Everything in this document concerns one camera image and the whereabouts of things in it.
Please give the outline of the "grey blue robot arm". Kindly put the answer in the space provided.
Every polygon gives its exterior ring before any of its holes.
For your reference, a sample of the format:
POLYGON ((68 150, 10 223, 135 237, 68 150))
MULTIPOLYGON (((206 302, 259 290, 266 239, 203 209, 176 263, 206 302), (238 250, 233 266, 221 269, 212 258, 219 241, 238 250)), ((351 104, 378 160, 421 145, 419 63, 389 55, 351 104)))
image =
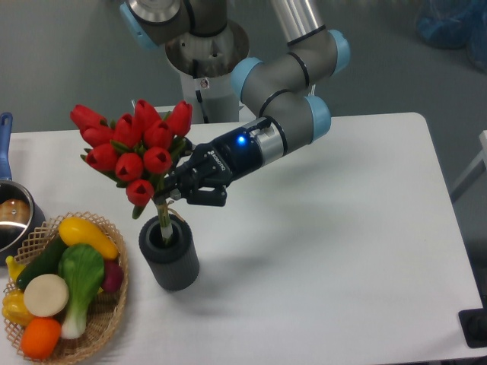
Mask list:
POLYGON ((222 206, 227 187, 325 135, 331 115, 313 84, 343 70, 347 39, 328 30, 313 1, 274 1, 288 52, 273 62, 249 54, 244 29, 224 1, 126 1, 120 12, 138 44, 164 47, 196 123, 235 122, 242 106, 254 120, 197 145, 154 196, 222 206))

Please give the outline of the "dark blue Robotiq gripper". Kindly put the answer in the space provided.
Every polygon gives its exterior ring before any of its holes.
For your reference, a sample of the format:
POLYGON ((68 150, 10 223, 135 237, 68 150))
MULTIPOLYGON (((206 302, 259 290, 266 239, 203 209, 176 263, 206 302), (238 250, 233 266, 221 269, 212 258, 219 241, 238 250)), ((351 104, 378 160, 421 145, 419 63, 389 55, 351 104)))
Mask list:
POLYGON ((154 194, 154 202, 184 199, 189 205, 223 207, 225 186, 263 165, 263 155, 249 130, 239 127, 194 149, 187 137, 176 137, 170 146, 172 167, 188 157, 178 168, 178 182, 165 179, 164 188, 154 194))

